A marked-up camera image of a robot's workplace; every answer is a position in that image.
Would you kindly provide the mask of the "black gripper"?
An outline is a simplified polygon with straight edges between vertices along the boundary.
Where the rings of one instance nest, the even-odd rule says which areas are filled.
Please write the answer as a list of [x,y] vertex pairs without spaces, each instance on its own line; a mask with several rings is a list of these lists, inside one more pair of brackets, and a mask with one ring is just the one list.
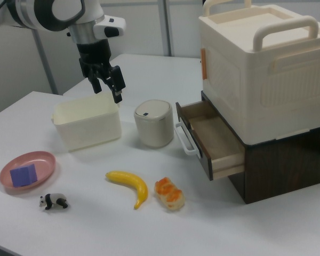
[[122,101],[122,90],[126,87],[119,66],[110,64],[111,50],[107,39],[91,44],[77,44],[80,54],[80,66],[85,78],[88,78],[95,94],[102,91],[99,79],[110,88],[115,103]]

